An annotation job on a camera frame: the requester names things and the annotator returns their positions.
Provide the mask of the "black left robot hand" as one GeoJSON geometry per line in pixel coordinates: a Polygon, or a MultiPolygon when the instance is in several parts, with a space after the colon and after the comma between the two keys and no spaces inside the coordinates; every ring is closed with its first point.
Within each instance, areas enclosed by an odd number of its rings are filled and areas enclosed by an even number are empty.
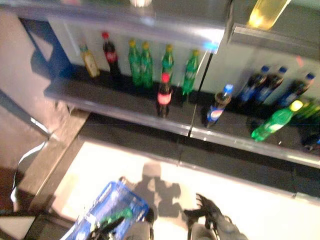
{"type": "Polygon", "coordinates": [[[109,234],[118,226],[120,225],[125,217],[121,216],[118,219],[110,222],[105,223],[100,227],[95,227],[95,229],[89,234],[87,240],[108,240],[109,234]]]}

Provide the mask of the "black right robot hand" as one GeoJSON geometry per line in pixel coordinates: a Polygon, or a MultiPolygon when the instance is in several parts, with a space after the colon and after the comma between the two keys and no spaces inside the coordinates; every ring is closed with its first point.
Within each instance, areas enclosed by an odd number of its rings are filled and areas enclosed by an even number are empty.
{"type": "Polygon", "coordinates": [[[213,227],[213,230],[217,230],[217,220],[219,216],[222,216],[221,210],[217,205],[210,199],[204,197],[203,195],[197,193],[196,200],[199,209],[184,209],[183,213],[187,217],[187,228],[191,231],[192,226],[198,222],[199,218],[205,217],[204,226],[207,229],[213,227]]]}

